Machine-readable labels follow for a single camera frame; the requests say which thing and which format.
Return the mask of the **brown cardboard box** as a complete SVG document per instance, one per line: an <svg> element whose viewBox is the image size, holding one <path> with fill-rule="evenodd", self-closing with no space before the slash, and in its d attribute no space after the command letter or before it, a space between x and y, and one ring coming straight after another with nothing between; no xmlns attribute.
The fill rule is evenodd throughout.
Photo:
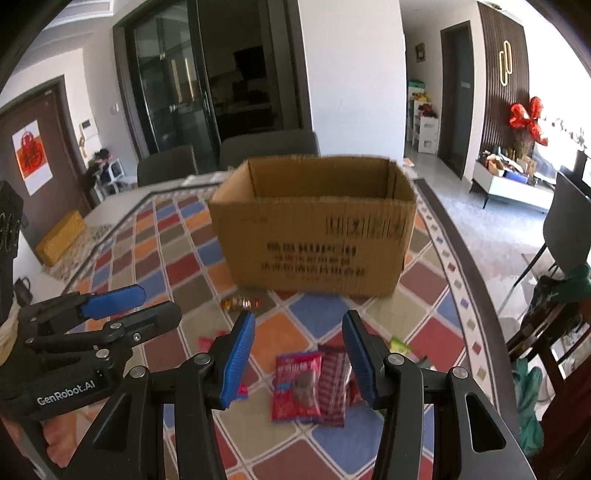
<svg viewBox="0 0 591 480"><path fill-rule="evenodd" d="M266 156L233 170L208 210L239 286L383 297L405 268L417 196L387 158Z"/></svg>

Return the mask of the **red bow decoration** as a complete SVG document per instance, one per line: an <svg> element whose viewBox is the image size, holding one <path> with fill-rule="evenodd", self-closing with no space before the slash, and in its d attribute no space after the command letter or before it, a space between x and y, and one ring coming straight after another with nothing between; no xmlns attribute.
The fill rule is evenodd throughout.
<svg viewBox="0 0 591 480"><path fill-rule="evenodd" d="M521 103L514 103L510 107L509 125L515 130L525 130L534 142L547 146L548 138L539 125L542 111L543 104L537 96L531 98L528 108Z"/></svg>

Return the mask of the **dark grey chair by window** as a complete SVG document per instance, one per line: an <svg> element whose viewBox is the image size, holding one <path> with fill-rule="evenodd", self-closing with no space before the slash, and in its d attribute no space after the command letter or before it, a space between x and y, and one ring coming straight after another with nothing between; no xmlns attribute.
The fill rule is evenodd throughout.
<svg viewBox="0 0 591 480"><path fill-rule="evenodd" d="M512 285L498 313L505 309L516 287L546 250L552 256L554 266L564 274L587 262L590 253L590 188L581 189L582 184L566 169L558 173L554 198L543 223L544 243Z"/></svg>

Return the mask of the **white tv cabinet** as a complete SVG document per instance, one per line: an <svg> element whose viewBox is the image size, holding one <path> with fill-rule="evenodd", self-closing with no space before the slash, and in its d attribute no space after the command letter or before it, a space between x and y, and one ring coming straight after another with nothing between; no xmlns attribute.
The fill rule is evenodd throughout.
<svg viewBox="0 0 591 480"><path fill-rule="evenodd" d="M490 200L518 202L541 211L551 207L554 190L544 185L532 186L491 173L482 163L476 162L473 170L471 193L484 197L483 209Z"/></svg>

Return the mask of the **dark red striped snack packet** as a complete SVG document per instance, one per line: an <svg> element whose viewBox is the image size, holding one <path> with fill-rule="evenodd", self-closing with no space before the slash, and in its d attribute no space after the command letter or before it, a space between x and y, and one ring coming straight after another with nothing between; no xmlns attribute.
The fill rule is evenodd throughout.
<svg viewBox="0 0 591 480"><path fill-rule="evenodd" d="M319 344L318 351L322 353L322 370L318 380L321 423L342 428L346 422L351 362L344 346Z"/></svg>

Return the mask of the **black glass sliding door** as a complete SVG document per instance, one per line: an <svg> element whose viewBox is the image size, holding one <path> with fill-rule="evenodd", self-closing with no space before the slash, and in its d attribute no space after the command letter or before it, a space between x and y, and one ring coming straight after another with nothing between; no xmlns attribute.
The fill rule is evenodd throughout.
<svg viewBox="0 0 591 480"><path fill-rule="evenodd" d="M113 26L136 156L188 145L197 170L231 138L312 128L294 1L143 1Z"/></svg>

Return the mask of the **pink snack packet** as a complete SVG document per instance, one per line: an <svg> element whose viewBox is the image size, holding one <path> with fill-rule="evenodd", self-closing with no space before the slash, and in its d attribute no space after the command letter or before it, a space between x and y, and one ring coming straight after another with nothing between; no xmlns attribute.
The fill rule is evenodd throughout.
<svg viewBox="0 0 591 480"><path fill-rule="evenodd" d="M322 417L318 381L322 373L322 353L297 352L276 357L273 380L273 422L314 422Z"/></svg>

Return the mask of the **white shelf with toys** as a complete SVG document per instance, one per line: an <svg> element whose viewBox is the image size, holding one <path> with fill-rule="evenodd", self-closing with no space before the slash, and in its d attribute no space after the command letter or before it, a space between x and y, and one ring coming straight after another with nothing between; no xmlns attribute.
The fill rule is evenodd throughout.
<svg viewBox="0 0 591 480"><path fill-rule="evenodd" d="M406 141L419 153L436 155L439 141L439 116L426 93L425 83L408 81Z"/></svg>

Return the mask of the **floral placemat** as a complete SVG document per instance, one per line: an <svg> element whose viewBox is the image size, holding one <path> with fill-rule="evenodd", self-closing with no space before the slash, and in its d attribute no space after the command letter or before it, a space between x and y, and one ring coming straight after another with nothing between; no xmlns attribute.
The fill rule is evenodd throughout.
<svg viewBox="0 0 591 480"><path fill-rule="evenodd" d="M67 283L111 229L112 225L109 224L88 226L65 250L57 263L52 267L45 267L44 272L58 281Z"/></svg>

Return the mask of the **colourful diamond pattern tablecloth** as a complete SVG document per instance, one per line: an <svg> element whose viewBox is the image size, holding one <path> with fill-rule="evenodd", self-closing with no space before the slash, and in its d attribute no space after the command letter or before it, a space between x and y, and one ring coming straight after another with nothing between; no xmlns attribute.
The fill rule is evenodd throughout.
<svg viewBox="0 0 591 480"><path fill-rule="evenodd" d="M155 372L180 365L205 339L231 328L235 314L223 310L224 299L256 299L256 340L243 379L247 396L214 417L226 474L367 479L383 427L377 412L353 405L341 428L271 419L277 356L338 346L342 315L351 309L371 331L400 340L433 368L465 367L508 426L518 426L505 341L484 281L435 192L425 181L416 189L418 211L405 269L394 293L383 298L237 286L206 207L211 187L154 186L107 199L86 222L106 225L109 233L87 239L80 264L57 279L62 290L83 293L138 284L149 304L176 302L182 311L178 327L133 351L132 365Z"/></svg>

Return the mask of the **small light green snack packet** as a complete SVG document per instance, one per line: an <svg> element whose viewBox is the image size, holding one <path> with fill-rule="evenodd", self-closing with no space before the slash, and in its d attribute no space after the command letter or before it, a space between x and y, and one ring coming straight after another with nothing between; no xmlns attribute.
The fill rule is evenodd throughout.
<svg viewBox="0 0 591 480"><path fill-rule="evenodd" d="M396 336L393 336L389 343L389 350L391 353L394 354L401 354L408 359L411 359L413 356L413 352L411 347L406 344L405 342L401 341Z"/></svg>

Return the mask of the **gold red wrapped candy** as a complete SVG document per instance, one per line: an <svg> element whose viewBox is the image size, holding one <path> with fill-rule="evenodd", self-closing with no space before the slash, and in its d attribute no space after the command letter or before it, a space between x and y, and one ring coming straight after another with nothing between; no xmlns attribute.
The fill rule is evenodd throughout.
<svg viewBox="0 0 591 480"><path fill-rule="evenodd" d="M231 296L221 300L221 309L224 311L253 311L259 309L261 303L262 301L255 297Z"/></svg>

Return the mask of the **red wooden chair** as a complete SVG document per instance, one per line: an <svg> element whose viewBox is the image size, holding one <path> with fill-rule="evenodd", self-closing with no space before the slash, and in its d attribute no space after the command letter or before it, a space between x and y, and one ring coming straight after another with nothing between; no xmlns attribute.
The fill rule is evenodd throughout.
<svg viewBox="0 0 591 480"><path fill-rule="evenodd" d="M507 343L512 360L529 349L540 358L555 393L541 420L544 445L530 460L539 479L590 477L590 361L565 377L551 351L551 342L566 331L569 317L589 323L590 301L550 300L531 308Z"/></svg>

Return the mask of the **yellow woven tissue box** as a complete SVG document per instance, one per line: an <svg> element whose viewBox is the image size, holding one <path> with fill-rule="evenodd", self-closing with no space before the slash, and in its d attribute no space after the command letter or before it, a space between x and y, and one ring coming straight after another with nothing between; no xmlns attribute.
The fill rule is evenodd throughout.
<svg viewBox="0 0 591 480"><path fill-rule="evenodd" d="M41 263L47 267L54 266L86 228L77 210L68 212L36 246L35 253Z"/></svg>

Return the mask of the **brown entrance door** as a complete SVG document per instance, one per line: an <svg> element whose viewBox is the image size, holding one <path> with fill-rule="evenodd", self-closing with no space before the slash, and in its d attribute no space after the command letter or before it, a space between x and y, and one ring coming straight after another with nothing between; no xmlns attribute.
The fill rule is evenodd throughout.
<svg viewBox="0 0 591 480"><path fill-rule="evenodd" d="M65 78L44 82L1 108L1 178L24 201L21 232L35 249L69 212L95 206L70 118Z"/></svg>

